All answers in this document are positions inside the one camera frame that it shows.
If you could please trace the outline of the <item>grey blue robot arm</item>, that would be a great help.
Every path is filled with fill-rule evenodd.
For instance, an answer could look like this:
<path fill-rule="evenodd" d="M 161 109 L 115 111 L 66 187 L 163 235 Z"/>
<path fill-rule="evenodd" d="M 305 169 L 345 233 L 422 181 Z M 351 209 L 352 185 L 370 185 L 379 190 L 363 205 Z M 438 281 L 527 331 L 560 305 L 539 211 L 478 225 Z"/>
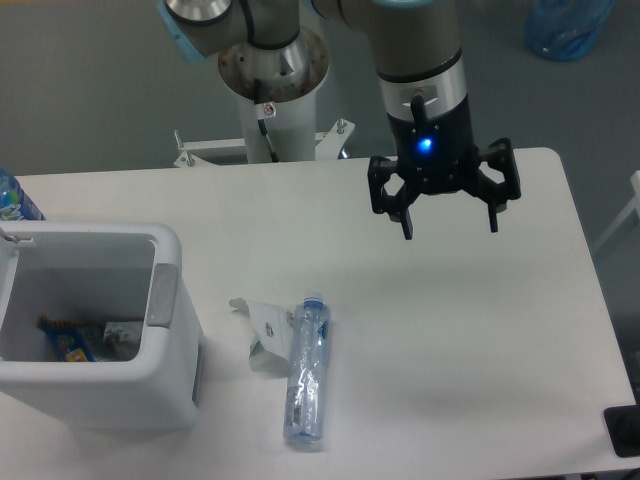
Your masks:
<path fill-rule="evenodd" d="M 374 156 L 372 209 L 411 238 L 410 205 L 463 191 L 483 201 L 490 225 L 521 195 L 511 142 L 473 138 L 456 8 L 451 1 L 314 1 L 322 18 L 363 34 L 396 149 Z M 251 163 L 316 158 L 315 95 L 327 47 L 300 20 L 296 1 L 161 1 L 157 10 L 190 60 L 215 57 L 236 97 Z"/>

